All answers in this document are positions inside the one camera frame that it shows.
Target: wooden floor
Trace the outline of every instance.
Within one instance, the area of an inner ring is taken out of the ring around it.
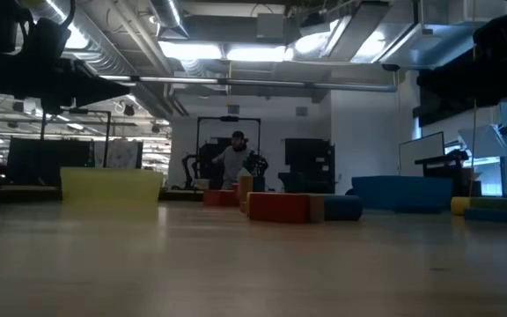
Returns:
[[[0,207],[0,316],[507,316],[507,225],[388,213],[275,225],[200,203],[135,219],[59,210]]]

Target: blue cylinder foam roll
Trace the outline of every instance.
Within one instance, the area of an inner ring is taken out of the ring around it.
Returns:
[[[357,221],[361,215],[363,215],[363,205],[357,196],[330,196],[324,200],[326,221]]]

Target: red foam block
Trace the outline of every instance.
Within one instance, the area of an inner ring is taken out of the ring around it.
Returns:
[[[209,207],[238,207],[239,199],[232,190],[205,190],[202,203]]]
[[[250,193],[249,214],[252,220],[305,224],[310,222],[308,195]]]

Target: whiteboard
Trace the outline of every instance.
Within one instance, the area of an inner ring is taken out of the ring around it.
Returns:
[[[399,145],[400,176],[423,176],[423,166],[416,165],[418,159],[429,159],[445,155],[444,133],[424,136]]]

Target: person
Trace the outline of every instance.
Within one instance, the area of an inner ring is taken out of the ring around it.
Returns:
[[[232,184],[238,182],[238,174],[246,161],[250,150],[247,148],[244,132],[232,133],[231,145],[215,157],[212,162],[224,164],[224,183],[222,189],[232,189]]]

